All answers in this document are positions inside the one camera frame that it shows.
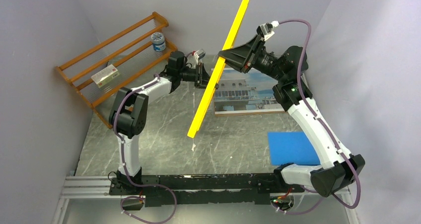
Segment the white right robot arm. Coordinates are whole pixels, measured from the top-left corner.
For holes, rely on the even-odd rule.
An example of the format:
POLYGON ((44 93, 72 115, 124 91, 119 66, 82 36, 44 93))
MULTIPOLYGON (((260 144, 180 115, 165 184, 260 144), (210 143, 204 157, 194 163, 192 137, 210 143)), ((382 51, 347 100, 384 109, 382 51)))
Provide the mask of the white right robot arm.
POLYGON ((274 188, 284 192, 291 185, 301 185, 329 197, 354 183, 355 200, 359 201, 362 191, 359 174, 365 160, 360 154, 352 154, 330 129, 302 80, 308 68, 306 47, 290 46, 276 57, 266 51, 264 38, 256 35, 241 46, 220 51, 218 56, 238 72, 255 69, 277 81, 273 87, 277 103, 300 126, 319 158, 320 163, 315 166, 282 165, 280 174, 273 178, 274 188))

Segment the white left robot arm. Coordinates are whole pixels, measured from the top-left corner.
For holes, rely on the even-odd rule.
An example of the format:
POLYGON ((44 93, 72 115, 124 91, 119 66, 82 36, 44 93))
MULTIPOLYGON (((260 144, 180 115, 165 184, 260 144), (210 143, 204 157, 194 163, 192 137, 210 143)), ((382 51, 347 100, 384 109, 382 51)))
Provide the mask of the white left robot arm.
POLYGON ((127 176, 122 187, 129 194, 138 193, 142 187, 142 180, 136 177, 141 171, 138 138, 146 125, 148 105, 174 92, 183 81, 206 88, 210 75, 202 62, 205 55, 202 49, 190 54, 172 52, 163 71, 154 75, 152 81, 134 88, 122 87, 117 92, 109 122, 119 142, 118 171, 127 176))

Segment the yellow wooden picture frame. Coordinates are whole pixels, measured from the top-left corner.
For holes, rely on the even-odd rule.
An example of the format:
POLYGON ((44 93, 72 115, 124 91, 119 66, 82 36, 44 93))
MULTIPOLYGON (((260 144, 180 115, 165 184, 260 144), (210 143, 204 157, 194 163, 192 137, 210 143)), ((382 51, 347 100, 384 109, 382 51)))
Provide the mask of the yellow wooden picture frame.
MULTIPOLYGON (((239 9, 236 13, 236 16, 234 18, 234 21, 231 25, 231 28, 229 30, 229 33, 227 35, 227 38, 225 40, 225 43, 222 47, 223 50, 227 50, 233 47, 236 36, 238 34, 238 31, 240 29, 241 23, 243 21, 244 15, 246 13, 247 7, 249 4, 249 0, 242 0, 241 4, 239 6, 239 9)), ((197 134, 197 132, 200 130, 200 127, 203 123, 203 120, 205 118, 206 112, 212 102, 212 98, 214 95, 214 92, 216 90, 216 84, 219 82, 220 77, 223 73, 225 67, 225 59, 218 57, 215 67, 213 69, 213 72, 210 76, 208 85, 205 88, 204 94, 201 98, 201 101, 198 105, 198 108, 196 110, 196 113, 194 115, 194 118, 191 122, 191 125, 189 127, 189 130, 187 132, 187 137, 194 138, 197 134)))

